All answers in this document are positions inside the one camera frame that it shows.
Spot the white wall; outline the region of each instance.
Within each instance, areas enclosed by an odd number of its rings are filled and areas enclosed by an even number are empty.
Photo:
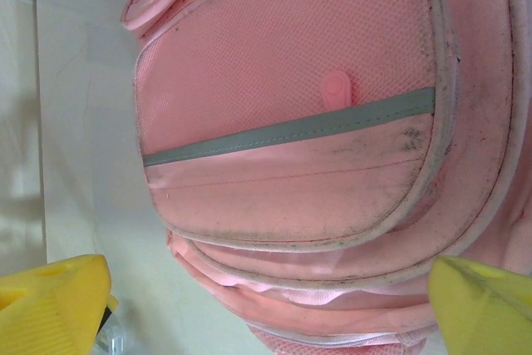
[[[34,0],[0,0],[0,275],[46,262]]]

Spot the white surface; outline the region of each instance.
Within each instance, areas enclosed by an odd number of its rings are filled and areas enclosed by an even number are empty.
[[[165,246],[136,149],[125,1],[37,0],[48,260],[107,257],[139,354],[267,354]]]
[[[0,275],[44,264],[35,2],[0,0]]]

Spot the gray reflective strip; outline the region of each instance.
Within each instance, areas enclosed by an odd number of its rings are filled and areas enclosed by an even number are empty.
[[[295,121],[265,126],[210,141],[202,141],[194,145],[185,145],[176,149],[145,155],[144,166],[193,160],[211,155],[258,149],[268,145],[281,145],[293,141],[305,141],[386,124],[408,116],[433,114],[435,98],[436,88],[426,87],[361,106],[308,116]]]

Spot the pink zipper pull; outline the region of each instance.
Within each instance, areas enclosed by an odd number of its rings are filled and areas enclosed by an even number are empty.
[[[344,71],[329,72],[322,81],[322,97],[328,111],[352,106],[351,79]]]

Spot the pink backpack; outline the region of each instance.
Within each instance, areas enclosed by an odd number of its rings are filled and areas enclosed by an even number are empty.
[[[418,353],[438,254],[530,272],[531,18],[532,0],[130,0],[172,254],[278,354]]]

